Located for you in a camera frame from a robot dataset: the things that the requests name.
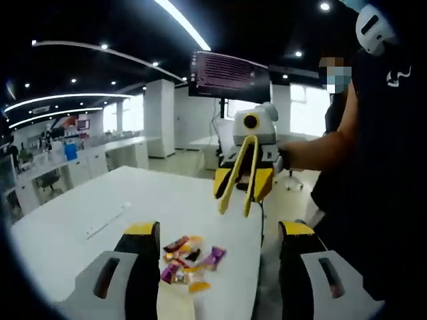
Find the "white table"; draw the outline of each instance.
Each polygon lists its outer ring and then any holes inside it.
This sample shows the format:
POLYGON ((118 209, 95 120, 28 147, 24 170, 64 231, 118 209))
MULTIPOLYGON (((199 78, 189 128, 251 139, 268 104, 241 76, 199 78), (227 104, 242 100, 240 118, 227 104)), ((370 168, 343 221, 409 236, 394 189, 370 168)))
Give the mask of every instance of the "white table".
POLYGON ((98 177, 122 165, 148 169, 147 142, 157 139, 159 138, 134 137, 86 149, 84 152, 92 177, 98 177))
POLYGON ((32 212, 41 205, 38 186, 34 180, 42 175, 60 169, 66 190, 70 190, 90 179, 96 178, 109 171, 107 158, 110 160, 110 170, 127 165, 148 169, 147 142, 157 141, 157 137, 134 137, 113 141, 77 152, 77 159, 61 163, 46 162, 18 175, 16 183, 17 198, 23 214, 32 212))
POLYGON ((203 152, 205 169, 216 170, 218 168, 218 156, 216 155, 216 151, 220 147, 220 144, 218 143, 217 135, 192 141, 188 145, 188 149, 196 149, 203 152))
MULTIPOLYGON (((217 271, 205 274, 211 289, 194 295, 196 319, 248 320, 257 289, 262 213, 252 205, 245 219, 243 200, 244 193, 234 190, 228 211, 220 215, 212 181, 121 167, 34 210, 11 234, 50 301, 71 294, 76 275, 112 250, 132 223, 159 221, 161 246, 182 235, 201 235, 203 255, 212 245, 228 252, 217 271)), ((163 259, 159 266, 165 268, 163 259)))

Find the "window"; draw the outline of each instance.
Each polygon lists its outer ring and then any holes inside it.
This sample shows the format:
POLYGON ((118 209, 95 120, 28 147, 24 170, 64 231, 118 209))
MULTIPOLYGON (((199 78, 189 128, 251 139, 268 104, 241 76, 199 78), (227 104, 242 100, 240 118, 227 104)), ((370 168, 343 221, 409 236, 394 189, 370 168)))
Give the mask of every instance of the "window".
POLYGON ((330 106, 326 90, 291 85, 291 132, 321 137, 325 128, 325 114, 330 106))
POLYGON ((117 104, 108 105, 103 110, 104 132, 117 131, 117 104))
POLYGON ((245 111, 248 109, 253 109, 258 104, 248 101, 240 101, 240 100, 229 100, 226 103, 226 109, 224 110, 225 119, 234 120, 234 116, 238 111, 245 111))
POLYGON ((123 101, 123 131, 144 129, 144 96, 136 95, 123 101))

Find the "computer screen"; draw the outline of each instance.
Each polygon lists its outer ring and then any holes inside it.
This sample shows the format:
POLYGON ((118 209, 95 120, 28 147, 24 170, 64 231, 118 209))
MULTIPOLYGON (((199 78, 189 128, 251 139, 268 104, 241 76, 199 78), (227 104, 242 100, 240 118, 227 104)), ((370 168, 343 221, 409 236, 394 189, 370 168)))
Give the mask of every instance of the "computer screen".
POLYGON ((90 126, 90 120, 77 120, 77 130, 88 130, 90 126))
POLYGON ((191 58, 188 95, 264 103, 271 100, 264 65, 229 55, 196 51, 191 58))
POLYGON ((59 137, 63 137, 65 135, 65 128, 64 127, 58 127, 58 128, 53 128, 51 130, 51 138, 59 138, 59 137))

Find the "ceiling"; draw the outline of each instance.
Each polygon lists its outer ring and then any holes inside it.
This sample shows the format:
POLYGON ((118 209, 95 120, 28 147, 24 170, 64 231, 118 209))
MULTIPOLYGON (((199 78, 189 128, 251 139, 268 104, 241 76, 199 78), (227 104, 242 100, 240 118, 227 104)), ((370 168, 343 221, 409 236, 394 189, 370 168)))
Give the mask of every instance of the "ceiling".
MULTIPOLYGON (((357 50, 357 14, 338 0, 170 0, 213 52, 269 65, 274 83, 319 85, 317 79, 290 74, 283 67, 317 72, 322 56, 350 58, 357 50), (327 2, 329 11, 320 10, 327 2)), ((194 49, 183 27, 154 0, 20 1, 8 3, 3 30, 0 108, 38 97, 66 93, 143 93, 156 79, 182 81, 135 61, 102 50, 44 41, 74 41, 142 59, 186 77, 194 49)), ((52 111, 104 105, 118 98, 78 97, 23 105, 7 113, 9 123, 31 117, 30 109, 58 105, 52 111)))

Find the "face mask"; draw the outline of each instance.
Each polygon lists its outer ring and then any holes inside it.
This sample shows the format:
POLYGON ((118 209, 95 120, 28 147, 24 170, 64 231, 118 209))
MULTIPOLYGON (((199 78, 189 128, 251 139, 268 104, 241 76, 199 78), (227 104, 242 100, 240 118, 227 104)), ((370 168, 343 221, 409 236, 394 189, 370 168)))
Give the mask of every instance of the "face mask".
POLYGON ((340 0, 347 7, 353 9, 355 12, 360 12, 362 8, 368 3, 368 0, 340 0))
POLYGON ((351 67, 328 67, 326 73, 326 76, 320 77, 320 81, 329 93, 345 91, 352 80, 351 67))

